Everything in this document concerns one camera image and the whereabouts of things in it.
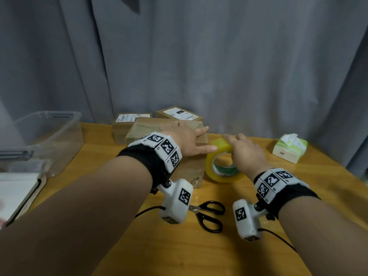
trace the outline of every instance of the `wire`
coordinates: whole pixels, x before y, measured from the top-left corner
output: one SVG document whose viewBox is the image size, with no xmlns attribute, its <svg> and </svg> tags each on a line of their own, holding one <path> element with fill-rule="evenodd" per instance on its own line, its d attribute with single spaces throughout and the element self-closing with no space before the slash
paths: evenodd
<svg viewBox="0 0 368 276">
<path fill-rule="evenodd" d="M 277 238 L 279 238 L 280 240 L 282 240 L 283 242 L 285 242 L 286 245 L 288 245 L 291 249 L 293 249 L 294 251 L 297 252 L 297 250 L 295 250 L 295 248 L 289 243 L 287 242 L 285 239 L 283 239 L 281 236 L 277 235 L 276 233 L 266 229 L 266 228 L 258 228 L 257 229 L 259 232 L 269 232 L 270 234 L 273 234 L 274 236 L 276 236 Z"/>
<path fill-rule="evenodd" d="M 146 213 L 147 211 L 150 211 L 150 210 L 152 210 L 152 209 L 156 209 L 156 208 L 159 208 L 159 209 L 162 209 L 162 210 L 165 210 L 166 209 L 166 207 L 163 207 L 163 206 L 153 206 L 153 207 L 150 207 L 150 208 L 147 208 L 147 209 L 145 209 L 145 210 L 143 210 L 142 212 L 140 212 L 140 213 L 138 213 L 136 216 L 135 216 L 135 218 L 137 218 L 138 216 L 141 216 L 143 213 Z"/>
</svg>

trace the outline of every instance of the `white label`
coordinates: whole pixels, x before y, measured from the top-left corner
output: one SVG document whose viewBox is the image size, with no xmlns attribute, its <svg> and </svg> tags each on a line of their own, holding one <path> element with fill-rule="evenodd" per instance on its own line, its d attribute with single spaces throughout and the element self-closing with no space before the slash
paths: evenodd
<svg viewBox="0 0 368 276">
<path fill-rule="evenodd" d="M 150 114 L 120 114 L 116 122 L 135 122 L 138 117 L 151 117 Z"/>
<path fill-rule="evenodd" d="M 180 120 L 194 120 L 199 117 L 177 107 L 170 108 L 164 112 Z"/>
</svg>

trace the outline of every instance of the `black scissor handle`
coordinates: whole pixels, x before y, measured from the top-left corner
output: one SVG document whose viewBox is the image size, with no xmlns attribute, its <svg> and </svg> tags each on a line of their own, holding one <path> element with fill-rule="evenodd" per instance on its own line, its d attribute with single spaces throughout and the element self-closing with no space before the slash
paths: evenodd
<svg viewBox="0 0 368 276">
<path fill-rule="evenodd" d="M 216 204 L 218 206 L 221 207 L 221 210 L 215 209 L 215 208 L 211 208 L 208 207 L 209 204 Z M 210 201 L 206 201 L 204 203 L 202 203 L 201 205 L 198 206 L 201 210 L 210 212 L 210 213 L 214 213 L 216 215 L 223 215 L 225 214 L 225 207 L 222 203 L 215 201 L 215 200 L 210 200 Z"/>
<path fill-rule="evenodd" d="M 211 216 L 208 216 L 208 215 L 205 215 L 203 213 L 196 213 L 196 216 L 197 216 L 197 219 L 198 219 L 198 222 L 200 223 L 200 226 L 205 230 L 205 231 L 208 231 L 208 232 L 211 232 L 211 233 L 220 233 L 222 232 L 222 229 L 223 229 L 223 226 L 222 226 L 222 222 L 216 218 L 213 218 Z M 218 225 L 218 228 L 215 229 L 215 230 L 211 230 L 210 228 L 206 227 L 206 225 L 204 224 L 204 220 L 207 220 L 209 222 L 212 222 L 216 225 Z"/>
</svg>

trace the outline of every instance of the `yellow tape roll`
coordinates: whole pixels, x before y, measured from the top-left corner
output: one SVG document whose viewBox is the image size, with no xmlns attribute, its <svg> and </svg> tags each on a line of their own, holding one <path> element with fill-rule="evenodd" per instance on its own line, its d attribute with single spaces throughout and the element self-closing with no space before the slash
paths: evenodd
<svg viewBox="0 0 368 276">
<path fill-rule="evenodd" d="M 210 143 L 211 145 L 217 146 L 217 151 L 214 153 L 207 154 L 206 160 L 206 173 L 214 181 L 223 183 L 232 183 L 241 179 L 242 174 L 234 166 L 221 167 L 214 163 L 214 160 L 221 154 L 233 153 L 233 147 L 223 138 L 216 139 Z"/>
</svg>

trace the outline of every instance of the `table surface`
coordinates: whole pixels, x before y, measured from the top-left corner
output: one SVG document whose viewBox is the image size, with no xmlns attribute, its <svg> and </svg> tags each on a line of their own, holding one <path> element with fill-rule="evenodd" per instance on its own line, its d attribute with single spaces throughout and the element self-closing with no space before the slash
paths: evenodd
<svg viewBox="0 0 368 276">
<path fill-rule="evenodd" d="M 50 178 L 31 208 L 115 157 L 124 145 L 116 145 L 110 125 L 82 123 L 84 146 L 63 172 Z M 209 134 L 209 140 L 219 138 Z M 308 145 L 297 165 L 272 155 L 273 139 L 251 138 L 265 149 L 267 160 L 307 182 L 320 198 L 336 207 L 352 221 L 368 229 L 368 188 L 344 167 L 319 149 Z M 94 275 L 310 275 L 297 253 L 275 236 L 265 232 L 256 242 L 246 242 L 237 234 L 232 204 L 245 198 L 257 201 L 253 183 L 246 177 L 236 183 L 213 182 L 208 177 L 201 189 L 194 189 L 192 205 L 217 200 L 227 209 L 218 218 L 223 232 L 204 231 L 194 213 L 186 222 L 170 225 L 152 210 L 135 219 L 122 238 L 105 256 Z M 141 210 L 161 205 L 163 195 L 149 194 Z M 286 240 L 278 221 L 261 218 L 264 228 Z"/>
</svg>

